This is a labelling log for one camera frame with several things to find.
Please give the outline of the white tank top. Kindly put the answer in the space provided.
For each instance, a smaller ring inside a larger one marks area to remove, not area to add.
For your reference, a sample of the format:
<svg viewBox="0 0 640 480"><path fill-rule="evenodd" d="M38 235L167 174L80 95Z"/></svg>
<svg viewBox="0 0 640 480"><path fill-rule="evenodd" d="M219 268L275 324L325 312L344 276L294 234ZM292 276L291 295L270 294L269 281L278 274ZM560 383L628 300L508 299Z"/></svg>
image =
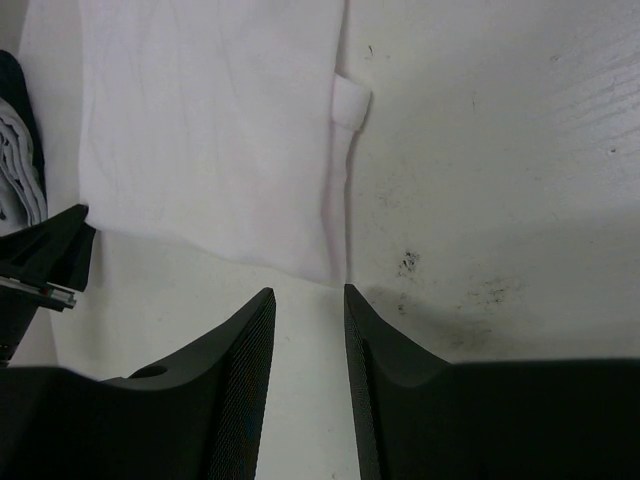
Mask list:
<svg viewBox="0 0 640 480"><path fill-rule="evenodd" d="M339 286L370 93L336 71L341 1L83 1L91 225Z"/></svg>

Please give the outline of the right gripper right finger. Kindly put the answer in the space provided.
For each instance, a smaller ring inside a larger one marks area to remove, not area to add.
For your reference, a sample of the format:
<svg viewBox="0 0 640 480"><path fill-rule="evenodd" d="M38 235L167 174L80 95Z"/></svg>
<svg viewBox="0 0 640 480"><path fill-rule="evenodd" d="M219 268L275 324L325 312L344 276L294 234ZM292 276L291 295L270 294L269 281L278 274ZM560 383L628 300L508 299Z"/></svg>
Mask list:
<svg viewBox="0 0 640 480"><path fill-rule="evenodd" d="M344 329L364 479L635 479L635 359L450 363L353 285Z"/></svg>

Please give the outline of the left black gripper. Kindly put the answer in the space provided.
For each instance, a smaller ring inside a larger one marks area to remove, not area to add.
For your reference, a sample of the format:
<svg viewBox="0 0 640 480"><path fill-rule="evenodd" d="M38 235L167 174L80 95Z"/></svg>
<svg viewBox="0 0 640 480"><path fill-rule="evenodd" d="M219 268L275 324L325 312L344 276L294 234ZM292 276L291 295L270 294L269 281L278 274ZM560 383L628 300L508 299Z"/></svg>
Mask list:
<svg viewBox="0 0 640 480"><path fill-rule="evenodd" d="M2 368L9 366L40 308L73 309L74 291L86 289L96 234L86 223L88 213L88 206L76 204L1 237Z"/></svg>

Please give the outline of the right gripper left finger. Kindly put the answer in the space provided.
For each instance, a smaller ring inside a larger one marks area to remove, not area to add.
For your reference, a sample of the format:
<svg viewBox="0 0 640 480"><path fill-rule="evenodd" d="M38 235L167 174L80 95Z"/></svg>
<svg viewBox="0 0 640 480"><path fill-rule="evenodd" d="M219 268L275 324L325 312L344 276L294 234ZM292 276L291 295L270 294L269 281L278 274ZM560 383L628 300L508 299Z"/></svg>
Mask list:
<svg viewBox="0 0 640 480"><path fill-rule="evenodd" d="M133 373L1 373L5 479L251 479L271 370L276 298Z"/></svg>

